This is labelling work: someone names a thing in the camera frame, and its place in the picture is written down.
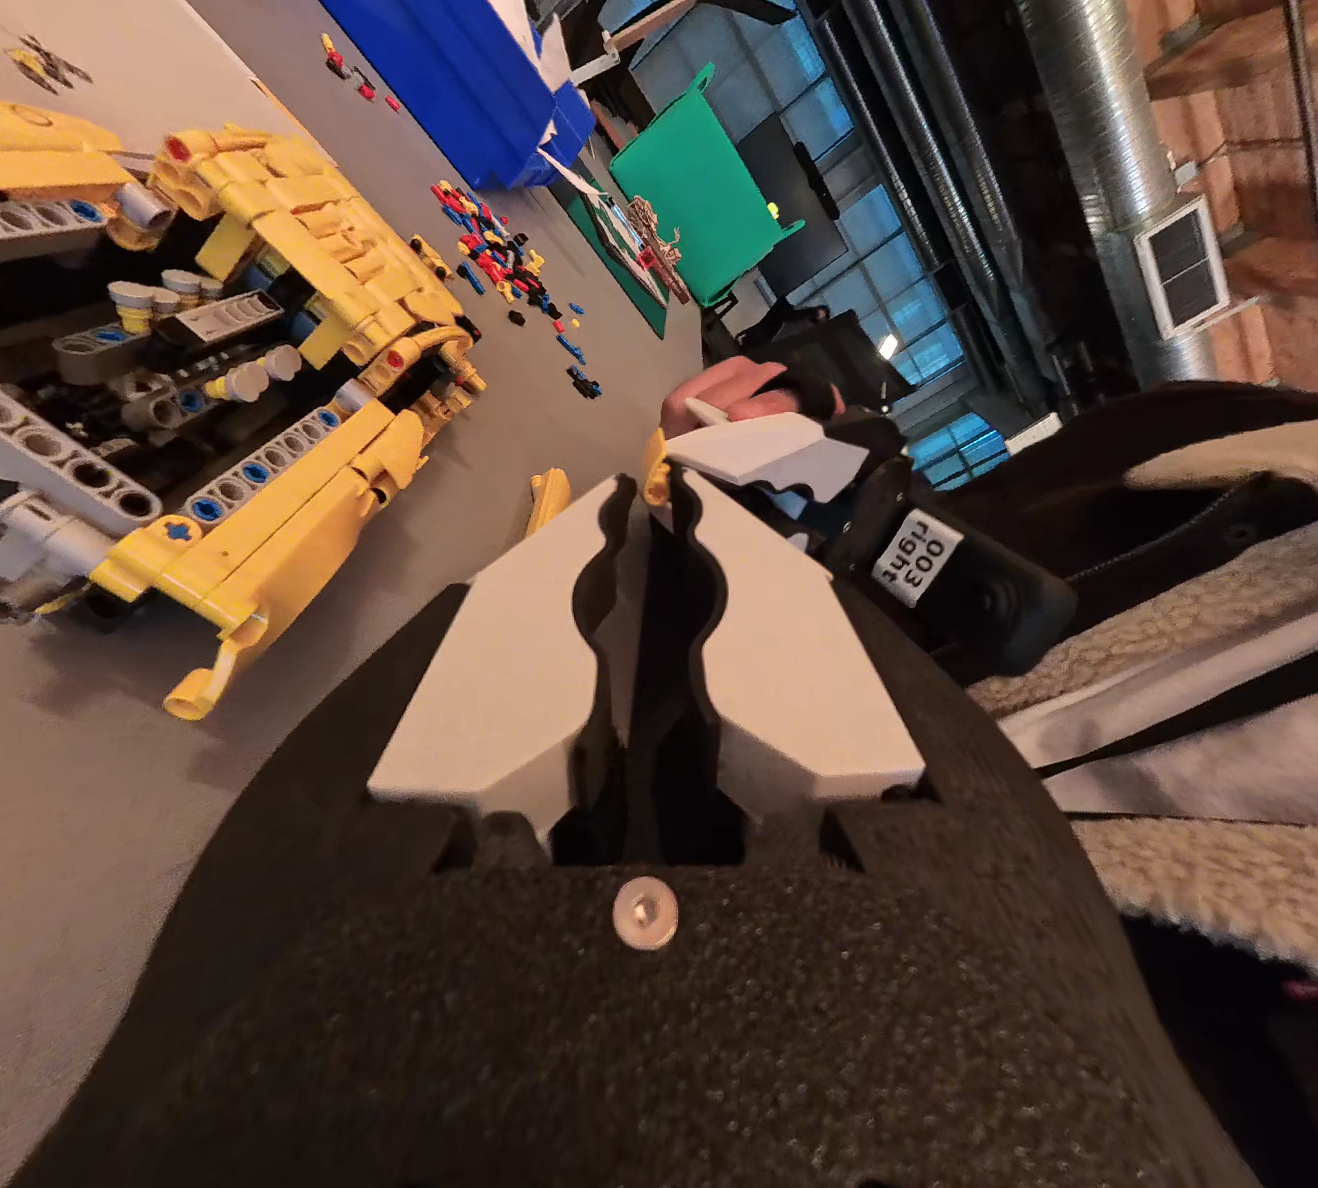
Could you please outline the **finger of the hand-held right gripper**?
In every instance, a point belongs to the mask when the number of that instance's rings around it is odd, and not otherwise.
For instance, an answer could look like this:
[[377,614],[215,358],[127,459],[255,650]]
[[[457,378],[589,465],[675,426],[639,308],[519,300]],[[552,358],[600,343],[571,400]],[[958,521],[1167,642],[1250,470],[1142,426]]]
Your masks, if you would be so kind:
[[667,458],[730,487],[832,502],[860,472],[865,447],[829,437],[799,413],[703,426],[667,443]]

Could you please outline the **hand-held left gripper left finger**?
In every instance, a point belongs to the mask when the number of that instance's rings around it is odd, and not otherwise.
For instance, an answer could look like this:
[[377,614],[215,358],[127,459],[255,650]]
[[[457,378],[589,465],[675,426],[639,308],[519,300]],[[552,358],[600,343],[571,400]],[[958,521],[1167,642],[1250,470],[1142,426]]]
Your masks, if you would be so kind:
[[615,736],[594,636],[635,491],[602,480],[472,577],[370,772],[374,801],[519,815],[546,843],[598,797]]

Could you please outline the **pile of small coloured pins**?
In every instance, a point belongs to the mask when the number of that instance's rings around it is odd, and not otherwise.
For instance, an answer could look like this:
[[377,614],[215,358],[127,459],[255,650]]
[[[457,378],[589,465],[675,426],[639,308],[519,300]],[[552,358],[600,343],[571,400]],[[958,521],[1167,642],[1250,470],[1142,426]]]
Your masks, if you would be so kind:
[[601,384],[586,371],[586,356],[571,339],[569,328],[579,325],[580,307],[568,304],[563,314],[545,285],[541,271],[545,260],[535,253],[525,234],[514,232],[509,219],[497,214],[472,192],[446,179],[431,185],[442,214],[457,229],[457,255],[447,263],[420,234],[407,240],[411,252],[439,282],[460,280],[477,296],[491,291],[505,304],[505,318],[514,326],[525,325],[525,310],[549,322],[554,340],[571,356],[567,369],[571,387],[587,400],[601,396]]

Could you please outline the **yellow toy brick car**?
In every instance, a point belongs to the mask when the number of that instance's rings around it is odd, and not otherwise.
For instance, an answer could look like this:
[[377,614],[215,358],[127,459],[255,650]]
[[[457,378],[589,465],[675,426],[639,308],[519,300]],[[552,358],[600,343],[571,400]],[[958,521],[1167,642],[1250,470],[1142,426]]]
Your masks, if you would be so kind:
[[166,137],[142,181],[108,129],[2,104],[2,249],[133,256],[206,226],[193,267],[105,285],[112,317],[2,381],[2,620],[112,624],[166,599],[215,631],[163,706],[211,713],[296,620],[427,447],[486,388],[446,266],[319,151]]

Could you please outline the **person's right forearm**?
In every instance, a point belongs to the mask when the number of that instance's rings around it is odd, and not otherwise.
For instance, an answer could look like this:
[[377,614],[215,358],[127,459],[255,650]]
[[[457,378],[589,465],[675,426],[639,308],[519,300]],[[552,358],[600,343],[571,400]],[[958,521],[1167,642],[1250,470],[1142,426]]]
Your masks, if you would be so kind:
[[930,492],[950,513],[1058,577],[1070,577],[1180,528],[1202,491],[1125,485],[1135,466],[1193,443],[1312,421],[1311,391],[1245,382],[1161,384],[1079,414],[958,488]]

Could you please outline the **grey desk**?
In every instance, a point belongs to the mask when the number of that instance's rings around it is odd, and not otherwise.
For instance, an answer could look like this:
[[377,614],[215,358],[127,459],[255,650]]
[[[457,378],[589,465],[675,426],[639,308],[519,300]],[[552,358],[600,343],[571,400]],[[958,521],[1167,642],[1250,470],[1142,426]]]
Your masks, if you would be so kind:
[[524,526],[528,478],[573,491],[633,472],[670,388],[701,363],[698,321],[657,339],[547,190],[490,199],[546,259],[557,303],[584,307],[580,347],[601,398],[571,388],[542,317],[516,328],[457,286],[483,340],[486,393],[376,520],[285,636],[217,710],[182,723],[164,694],[214,651],[193,617],[2,627],[2,1181],[90,1070],[178,890],[258,768],[436,592]]

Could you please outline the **person's right hand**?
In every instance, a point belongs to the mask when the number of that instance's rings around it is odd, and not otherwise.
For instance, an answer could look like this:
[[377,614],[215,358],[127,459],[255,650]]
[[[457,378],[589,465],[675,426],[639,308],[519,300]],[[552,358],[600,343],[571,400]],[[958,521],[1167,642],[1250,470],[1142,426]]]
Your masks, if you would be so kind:
[[660,406],[660,429],[675,439],[700,426],[687,409],[692,399],[722,410],[730,422],[801,411],[797,393],[778,384],[786,371],[781,362],[755,362],[733,356],[696,373],[672,388]]

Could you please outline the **yellow curved panel piece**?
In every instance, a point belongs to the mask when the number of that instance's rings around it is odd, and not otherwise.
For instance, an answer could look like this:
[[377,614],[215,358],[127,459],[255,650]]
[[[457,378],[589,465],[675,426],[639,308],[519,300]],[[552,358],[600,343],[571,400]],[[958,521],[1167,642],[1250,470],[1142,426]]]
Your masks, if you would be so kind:
[[549,468],[534,473],[530,478],[532,505],[525,522],[524,537],[534,536],[552,520],[563,513],[572,500],[572,489],[567,472]]

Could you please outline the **small brick model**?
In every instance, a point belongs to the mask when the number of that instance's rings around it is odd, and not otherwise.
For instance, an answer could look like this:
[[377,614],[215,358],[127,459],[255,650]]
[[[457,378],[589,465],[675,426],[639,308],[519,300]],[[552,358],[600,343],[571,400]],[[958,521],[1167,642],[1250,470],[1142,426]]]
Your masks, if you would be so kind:
[[671,238],[664,238],[654,210],[641,196],[627,201],[623,214],[638,238],[638,266],[656,278],[679,304],[689,304],[690,291],[679,273],[681,230],[672,229]]

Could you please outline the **green baseplate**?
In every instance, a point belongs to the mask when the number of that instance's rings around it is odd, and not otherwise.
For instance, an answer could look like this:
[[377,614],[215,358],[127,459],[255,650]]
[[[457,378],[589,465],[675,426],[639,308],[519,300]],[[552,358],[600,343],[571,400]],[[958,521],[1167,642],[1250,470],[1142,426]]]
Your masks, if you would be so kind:
[[652,336],[664,340],[671,292],[642,264],[639,233],[624,212],[623,200],[608,188],[594,190],[584,179],[572,182],[560,177],[547,190],[600,256]]

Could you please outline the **green carry box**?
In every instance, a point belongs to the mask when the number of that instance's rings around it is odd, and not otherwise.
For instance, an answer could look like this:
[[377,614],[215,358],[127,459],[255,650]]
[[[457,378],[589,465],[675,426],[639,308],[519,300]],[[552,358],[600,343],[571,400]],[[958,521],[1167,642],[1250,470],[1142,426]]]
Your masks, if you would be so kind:
[[712,307],[778,244],[804,227],[771,214],[704,92],[708,63],[650,125],[608,163],[627,199],[644,199],[660,236],[674,229],[678,270],[692,299]]

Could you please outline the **person's fleece jacket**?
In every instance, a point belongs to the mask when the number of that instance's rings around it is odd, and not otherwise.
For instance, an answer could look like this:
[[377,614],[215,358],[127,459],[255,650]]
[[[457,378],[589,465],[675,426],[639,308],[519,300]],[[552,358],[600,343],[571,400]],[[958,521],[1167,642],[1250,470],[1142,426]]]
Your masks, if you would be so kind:
[[1194,443],[1098,484],[972,487],[1076,618],[970,687],[1131,915],[1315,970],[1315,424]]

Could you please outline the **white vent grille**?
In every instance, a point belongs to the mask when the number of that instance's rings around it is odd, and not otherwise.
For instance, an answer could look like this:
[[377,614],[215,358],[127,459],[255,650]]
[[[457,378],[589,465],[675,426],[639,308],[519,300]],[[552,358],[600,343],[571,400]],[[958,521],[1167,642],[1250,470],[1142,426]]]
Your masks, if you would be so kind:
[[1231,307],[1231,292],[1208,199],[1179,208],[1132,237],[1134,256],[1158,339],[1176,340]]

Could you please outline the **small red black pin cluster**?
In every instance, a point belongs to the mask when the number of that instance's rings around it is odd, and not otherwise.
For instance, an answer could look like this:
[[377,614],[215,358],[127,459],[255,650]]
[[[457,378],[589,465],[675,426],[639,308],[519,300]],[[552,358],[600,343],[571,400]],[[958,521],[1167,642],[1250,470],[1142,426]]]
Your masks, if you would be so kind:
[[324,53],[324,66],[328,71],[330,71],[332,75],[337,77],[339,81],[348,83],[363,101],[383,103],[392,112],[400,114],[402,107],[399,101],[391,94],[379,92],[370,78],[366,77],[361,68],[350,64],[350,61],[337,49],[326,33],[319,35],[319,42]]

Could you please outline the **metal ventilation duct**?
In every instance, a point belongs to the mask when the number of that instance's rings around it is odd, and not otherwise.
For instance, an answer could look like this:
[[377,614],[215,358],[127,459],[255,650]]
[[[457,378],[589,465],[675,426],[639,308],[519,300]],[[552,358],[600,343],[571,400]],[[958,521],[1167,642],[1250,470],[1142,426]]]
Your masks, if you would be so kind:
[[1176,328],[1146,233],[1178,222],[1178,193],[1124,0],[1013,0],[1136,381],[1246,381],[1234,340],[1205,318]]

